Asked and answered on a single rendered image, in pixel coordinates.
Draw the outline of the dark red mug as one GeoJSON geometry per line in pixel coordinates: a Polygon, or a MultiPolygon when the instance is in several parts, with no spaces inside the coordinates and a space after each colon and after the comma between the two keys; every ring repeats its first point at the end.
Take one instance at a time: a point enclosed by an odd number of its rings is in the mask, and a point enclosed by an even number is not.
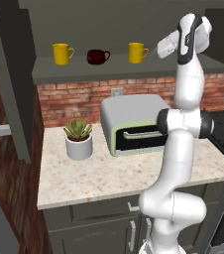
{"type": "Polygon", "coordinates": [[[89,50],[86,56],[87,62],[93,65],[104,64],[109,58],[110,53],[102,50],[89,50]]]}

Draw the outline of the white wall outlet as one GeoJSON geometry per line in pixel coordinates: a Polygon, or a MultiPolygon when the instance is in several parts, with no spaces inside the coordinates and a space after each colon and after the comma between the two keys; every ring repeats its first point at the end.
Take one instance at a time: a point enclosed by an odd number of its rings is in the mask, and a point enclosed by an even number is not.
{"type": "Polygon", "coordinates": [[[111,96],[122,96],[124,94],[124,88],[118,87],[118,88],[112,88],[111,89],[111,96]]]}

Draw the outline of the dark grey wall cabinet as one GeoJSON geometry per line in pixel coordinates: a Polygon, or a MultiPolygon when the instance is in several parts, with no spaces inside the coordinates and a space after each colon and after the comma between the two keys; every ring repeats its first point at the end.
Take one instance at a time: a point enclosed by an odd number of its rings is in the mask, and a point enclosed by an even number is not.
{"type": "MultiPolygon", "coordinates": [[[[128,44],[140,42],[151,50],[182,16],[224,9],[224,0],[20,0],[19,5],[29,11],[37,55],[33,81],[41,84],[174,75],[176,55],[132,64],[128,44]],[[69,64],[55,64],[53,44],[74,48],[69,64]],[[89,50],[108,51],[110,58],[89,64],[89,50]]],[[[224,63],[205,52],[198,57],[206,73],[224,72],[224,63]]]]}

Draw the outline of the yellow mug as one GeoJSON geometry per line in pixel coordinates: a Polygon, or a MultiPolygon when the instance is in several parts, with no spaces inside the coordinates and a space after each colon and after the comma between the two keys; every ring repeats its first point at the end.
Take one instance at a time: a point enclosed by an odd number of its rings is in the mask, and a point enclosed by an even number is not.
{"type": "Polygon", "coordinates": [[[145,48],[143,43],[128,44],[128,62],[130,64],[140,64],[148,53],[149,49],[145,48]]]}
{"type": "Polygon", "coordinates": [[[56,65],[67,65],[74,55],[74,48],[68,44],[53,44],[53,53],[56,65]]]}

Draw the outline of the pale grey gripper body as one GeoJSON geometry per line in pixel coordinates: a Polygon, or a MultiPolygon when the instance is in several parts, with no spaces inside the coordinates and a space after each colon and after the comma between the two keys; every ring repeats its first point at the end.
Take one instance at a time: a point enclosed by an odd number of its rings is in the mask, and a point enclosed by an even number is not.
{"type": "Polygon", "coordinates": [[[164,39],[159,41],[157,52],[160,59],[164,59],[177,50],[179,31],[175,30],[164,39]]]}

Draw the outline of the green plant in white pot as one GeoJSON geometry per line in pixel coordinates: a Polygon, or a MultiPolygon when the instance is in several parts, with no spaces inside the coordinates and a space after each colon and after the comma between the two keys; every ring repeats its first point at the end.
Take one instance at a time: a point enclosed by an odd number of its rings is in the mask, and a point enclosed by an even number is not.
{"type": "Polygon", "coordinates": [[[92,125],[84,119],[72,119],[64,127],[67,155],[75,161],[83,161],[91,157],[92,125]]]}

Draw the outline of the dark grey drawer front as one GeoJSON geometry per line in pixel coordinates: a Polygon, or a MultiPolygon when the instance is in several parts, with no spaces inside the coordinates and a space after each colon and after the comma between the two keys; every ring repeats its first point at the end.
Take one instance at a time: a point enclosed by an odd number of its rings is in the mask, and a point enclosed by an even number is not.
{"type": "Polygon", "coordinates": [[[137,206],[138,200],[139,197],[137,195],[130,195],[75,204],[71,209],[71,218],[73,221],[80,221],[118,214],[128,214],[130,212],[128,203],[131,203],[132,206],[137,206]]]}

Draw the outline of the grey and green toaster oven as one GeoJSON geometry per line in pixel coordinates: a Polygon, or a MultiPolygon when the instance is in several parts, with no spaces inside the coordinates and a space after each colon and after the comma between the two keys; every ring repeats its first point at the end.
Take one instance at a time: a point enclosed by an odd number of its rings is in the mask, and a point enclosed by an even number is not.
{"type": "Polygon", "coordinates": [[[100,104],[100,123],[110,154],[120,157],[162,149],[168,138],[164,134],[162,137],[137,140],[123,137],[125,131],[159,131],[156,120],[162,109],[169,109],[169,106],[156,94],[122,95],[104,99],[100,104]]]}

